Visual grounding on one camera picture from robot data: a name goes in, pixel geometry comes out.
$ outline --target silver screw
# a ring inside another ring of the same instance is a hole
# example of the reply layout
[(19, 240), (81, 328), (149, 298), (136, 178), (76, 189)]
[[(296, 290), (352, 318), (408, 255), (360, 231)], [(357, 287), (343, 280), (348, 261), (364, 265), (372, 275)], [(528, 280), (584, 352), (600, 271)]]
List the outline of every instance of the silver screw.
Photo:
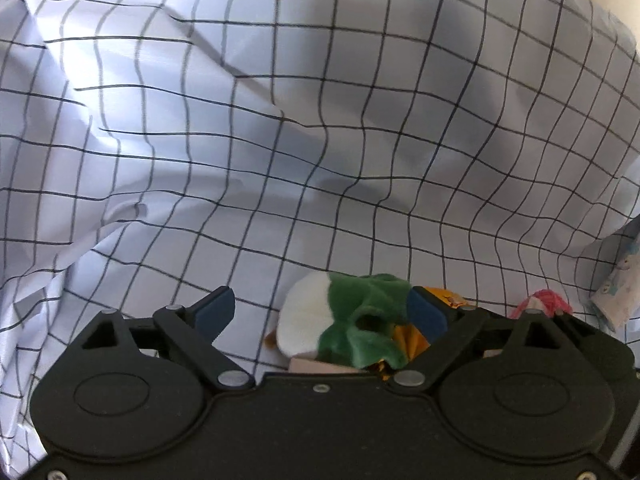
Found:
[(62, 471), (49, 471), (47, 480), (67, 480), (66, 475)]
[(331, 386), (328, 384), (315, 384), (314, 391), (316, 394), (326, 394), (331, 389)]
[(394, 375), (394, 381), (405, 388), (417, 388), (422, 386), (426, 377), (418, 370), (402, 370)]
[(250, 375), (243, 370), (227, 370), (218, 376), (218, 382), (227, 388), (242, 388), (250, 379)]

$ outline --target pink object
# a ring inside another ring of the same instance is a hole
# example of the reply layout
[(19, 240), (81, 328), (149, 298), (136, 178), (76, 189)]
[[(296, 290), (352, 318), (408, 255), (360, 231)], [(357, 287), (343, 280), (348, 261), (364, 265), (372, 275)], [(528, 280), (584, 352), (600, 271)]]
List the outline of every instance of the pink object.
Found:
[(521, 304), (518, 305), (516, 310), (514, 310), (509, 318), (518, 319), (520, 314), (522, 314), (526, 308), (536, 308), (538, 310), (542, 310), (547, 317), (553, 317), (554, 312), (556, 310), (562, 310), (567, 314), (573, 314), (574, 310), (571, 308), (565, 300), (559, 294), (556, 294), (552, 290), (539, 290), (534, 292), (531, 296), (529, 296), (526, 300), (524, 300)]

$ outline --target white checkered cloth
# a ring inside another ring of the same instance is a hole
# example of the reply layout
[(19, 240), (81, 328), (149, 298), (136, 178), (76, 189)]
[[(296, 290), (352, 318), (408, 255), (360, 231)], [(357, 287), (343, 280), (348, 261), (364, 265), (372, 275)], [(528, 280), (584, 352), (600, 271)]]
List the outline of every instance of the white checkered cloth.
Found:
[(229, 284), (216, 345), (258, 376), (310, 269), (502, 314), (551, 288), (598, 324), (639, 124), (635, 41), (589, 0), (0, 0), (7, 470), (42, 456), (30, 394), (105, 306)]

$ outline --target white plush fabric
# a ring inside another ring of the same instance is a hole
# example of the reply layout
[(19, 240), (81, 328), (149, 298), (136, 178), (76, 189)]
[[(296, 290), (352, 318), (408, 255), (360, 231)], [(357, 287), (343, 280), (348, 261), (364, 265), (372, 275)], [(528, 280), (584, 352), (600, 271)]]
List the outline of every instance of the white plush fabric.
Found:
[(33, 387), (104, 306), (229, 284), (216, 345), (258, 375), (313, 269), (597, 324), (639, 121), (635, 41), (589, 0), (0, 0), (2, 461), (42, 455)]

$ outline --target screw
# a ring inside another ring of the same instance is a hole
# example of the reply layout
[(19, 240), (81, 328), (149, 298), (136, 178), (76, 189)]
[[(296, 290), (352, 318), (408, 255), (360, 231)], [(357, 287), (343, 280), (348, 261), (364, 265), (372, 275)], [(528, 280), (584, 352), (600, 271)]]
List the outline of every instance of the screw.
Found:
[(417, 388), (422, 386), (426, 377), (418, 370), (402, 370), (394, 375), (394, 381), (405, 388)]
[(227, 370), (218, 376), (218, 382), (227, 388), (242, 388), (250, 379), (250, 375), (244, 370)]
[(67, 480), (66, 475), (62, 471), (49, 471), (47, 480)]

